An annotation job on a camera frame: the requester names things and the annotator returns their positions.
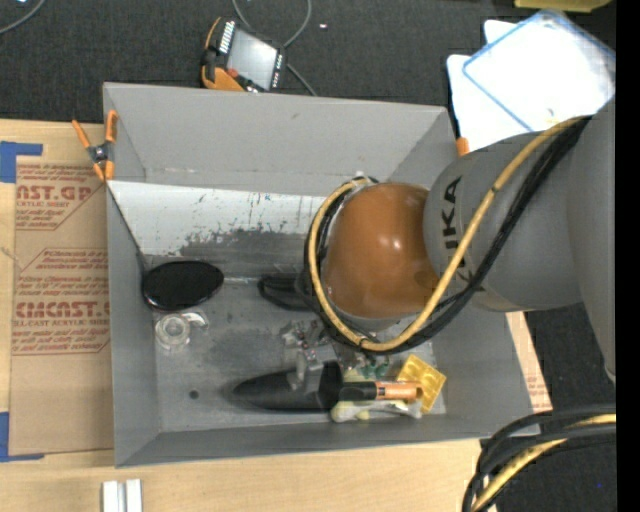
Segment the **blue tape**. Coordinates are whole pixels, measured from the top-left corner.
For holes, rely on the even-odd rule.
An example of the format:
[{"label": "blue tape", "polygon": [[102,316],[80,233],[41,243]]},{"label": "blue tape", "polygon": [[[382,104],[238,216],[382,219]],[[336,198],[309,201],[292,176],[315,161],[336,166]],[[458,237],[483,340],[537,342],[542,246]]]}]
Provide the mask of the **blue tape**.
[{"label": "blue tape", "polygon": [[0,412],[0,463],[13,460],[36,460],[44,455],[20,455],[9,457],[9,413]]},{"label": "blue tape", "polygon": [[0,181],[16,182],[16,160],[18,155],[40,156],[42,144],[0,141]]}]

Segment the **black oval object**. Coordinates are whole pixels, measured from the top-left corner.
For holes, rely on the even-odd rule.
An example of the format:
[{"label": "black oval object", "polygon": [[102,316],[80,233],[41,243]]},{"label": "black oval object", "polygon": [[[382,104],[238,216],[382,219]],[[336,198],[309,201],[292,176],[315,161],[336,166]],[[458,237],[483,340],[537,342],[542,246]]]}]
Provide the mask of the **black oval object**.
[{"label": "black oval object", "polygon": [[178,311],[211,298],[223,281],[220,269],[204,261],[171,261],[145,275],[142,295],[154,308]]}]

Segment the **wire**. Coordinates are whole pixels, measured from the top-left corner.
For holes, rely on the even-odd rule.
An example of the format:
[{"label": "wire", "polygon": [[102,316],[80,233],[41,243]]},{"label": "wire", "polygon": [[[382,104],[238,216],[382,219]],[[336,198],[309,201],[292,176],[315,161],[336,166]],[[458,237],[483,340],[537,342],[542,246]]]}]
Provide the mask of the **wire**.
[{"label": "wire", "polygon": [[289,71],[291,71],[291,73],[293,74],[293,76],[295,76],[300,83],[304,86],[304,88],[309,91],[309,94],[311,94],[311,96],[317,96],[318,93],[316,93],[316,91],[313,89],[313,87],[311,87],[309,85],[309,82],[307,82],[303,76],[300,74],[300,72],[295,69],[291,64],[287,64],[287,68],[289,69]]},{"label": "wire", "polygon": [[311,19],[311,0],[307,0],[307,15],[305,16],[304,21],[302,22],[302,25],[300,25],[300,28],[296,30],[295,33],[289,39],[287,39],[286,43],[284,43],[285,48],[288,48],[289,46],[291,46],[296,41],[296,39],[300,37],[300,34],[302,34],[307,28],[307,25],[309,24],[310,19]]},{"label": "wire", "polygon": [[[249,20],[247,20],[247,17],[244,15],[242,10],[240,9],[240,6],[238,5],[238,0],[231,0],[231,3],[233,4],[233,9],[236,12],[236,15],[238,16],[238,18],[240,18],[240,21],[242,21],[242,23],[244,23],[247,26],[247,28],[255,32],[256,30],[253,28],[251,23],[249,23]],[[291,46],[298,39],[298,37],[300,37],[300,34],[302,34],[302,32],[305,31],[305,29],[307,28],[307,25],[309,25],[309,20],[311,19],[311,13],[312,13],[311,0],[307,0],[307,14],[305,16],[305,19],[302,22],[302,25],[300,25],[300,28],[298,28],[298,30],[295,31],[295,33],[287,40],[287,42],[284,43],[285,48],[288,48],[289,46]],[[296,79],[309,92],[309,94],[311,94],[311,96],[318,95],[318,93],[316,93],[313,87],[311,87],[309,82],[305,80],[305,78],[300,74],[300,72],[296,68],[294,68],[291,64],[287,63],[287,69],[291,71],[291,74],[296,77]]]},{"label": "wire", "polygon": [[45,2],[46,0],[40,0],[36,4],[36,6],[33,9],[31,9],[31,11],[29,11],[27,14],[25,14],[22,18],[20,18],[17,21],[14,21],[13,23],[10,23],[5,27],[0,28],[0,36],[6,34],[10,30],[18,28],[20,25],[22,25],[23,23],[31,19],[31,17],[34,16],[40,10],[40,8],[44,5]]},{"label": "wire", "polygon": [[[585,414],[598,411],[599,414],[582,418]],[[554,421],[573,417],[574,423],[553,428],[550,432],[518,438],[515,446],[501,451],[498,449],[505,439],[518,431],[534,424],[548,425]],[[615,406],[591,406],[559,412],[538,413],[515,421],[492,436],[478,459],[476,474],[467,486],[463,499],[463,512],[480,512],[493,504],[498,494],[529,463],[550,451],[560,447],[571,439],[591,440],[596,436],[611,435],[616,432]],[[499,472],[482,489],[483,481]]]},{"label": "wire", "polygon": [[565,410],[552,410],[552,411],[544,411],[538,412],[535,414],[531,414],[529,416],[525,416],[519,420],[516,420],[506,427],[500,429],[496,432],[491,439],[483,446],[482,452],[480,453],[480,457],[478,459],[478,470],[482,472],[486,472],[488,466],[490,465],[489,459],[491,456],[496,453],[501,445],[503,445],[508,439],[512,436],[516,435],[518,432],[524,430],[525,428],[532,427],[537,425],[539,427],[549,426],[551,423],[556,423],[558,421],[566,421],[570,420],[571,422],[576,422],[578,418],[581,416],[594,416],[598,414],[610,414],[614,413],[616,410],[616,406],[613,404],[605,404],[605,405],[591,405],[586,407],[573,407]]},{"label": "wire", "polygon": [[333,194],[331,194],[320,206],[314,221],[312,223],[309,239],[308,239],[308,268],[310,272],[311,284],[313,288],[313,292],[316,295],[317,301],[326,314],[326,316],[330,319],[331,323],[338,331],[338,333],[344,337],[348,342],[360,347],[363,350],[375,353],[389,353],[390,351],[396,350],[407,343],[408,340],[412,338],[414,334],[416,334],[426,323],[426,321],[430,318],[430,316],[434,313],[436,308],[438,307],[438,302],[440,298],[444,295],[449,283],[453,279],[453,276],[460,264],[466,250],[471,244],[471,240],[475,236],[477,232],[480,222],[484,218],[486,212],[491,206],[494,198],[497,193],[505,186],[505,184],[511,179],[513,174],[520,168],[520,166],[531,156],[531,154],[542,144],[547,142],[550,138],[555,137],[559,133],[562,133],[564,130],[569,128],[570,126],[577,123],[582,118],[572,118],[553,127],[548,130],[542,132],[538,136],[536,136],[532,141],[530,141],[516,156],[515,158],[503,169],[498,178],[494,181],[492,187],[487,191],[484,198],[480,202],[480,205],[476,208],[473,217],[471,218],[468,228],[464,232],[460,243],[451,258],[445,272],[442,277],[438,281],[438,285],[436,286],[433,295],[427,301],[427,304],[417,316],[417,318],[405,328],[405,330],[397,337],[392,340],[385,342],[375,342],[370,337],[367,337],[361,333],[356,333],[349,329],[336,315],[333,311],[333,308],[329,304],[327,300],[326,294],[324,293],[324,289],[322,287],[322,283],[320,281],[319,272],[318,272],[318,262],[317,262],[317,234],[318,228],[320,227],[323,218],[325,217],[329,207],[332,202],[341,196],[344,192],[348,192],[353,189],[357,184],[355,182],[350,182],[338,190],[336,190]]}]

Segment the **yellow sticker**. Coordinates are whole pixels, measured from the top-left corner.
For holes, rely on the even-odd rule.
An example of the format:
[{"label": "yellow sticker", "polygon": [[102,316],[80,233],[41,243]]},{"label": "yellow sticker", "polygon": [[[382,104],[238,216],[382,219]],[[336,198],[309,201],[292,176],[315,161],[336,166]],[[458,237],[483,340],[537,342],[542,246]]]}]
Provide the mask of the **yellow sticker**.
[{"label": "yellow sticker", "polygon": [[419,382],[422,385],[424,389],[422,412],[427,413],[433,407],[447,378],[433,366],[425,363],[415,354],[411,354],[398,373],[396,380]]}]

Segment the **black floor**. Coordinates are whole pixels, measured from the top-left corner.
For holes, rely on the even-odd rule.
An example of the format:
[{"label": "black floor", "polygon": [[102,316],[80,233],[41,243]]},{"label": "black floor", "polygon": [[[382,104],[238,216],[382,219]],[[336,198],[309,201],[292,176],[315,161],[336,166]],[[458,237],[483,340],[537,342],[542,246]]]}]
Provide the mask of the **black floor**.
[{"label": "black floor", "polygon": [[[0,0],[0,31],[36,3]],[[306,13],[305,0],[238,3],[257,30],[280,41]],[[309,26],[288,57],[321,96],[450,107],[446,58],[478,50],[486,19],[534,12],[508,0],[313,0]],[[0,117],[102,122],[105,81],[199,87],[204,37],[218,16],[232,13],[230,0],[48,0],[0,35]],[[616,48],[615,1],[570,16]],[[285,78],[283,93],[307,93],[294,76]],[[527,317],[556,408],[615,401],[582,305]],[[542,459],[498,501],[505,512],[616,506],[611,445]]]}]

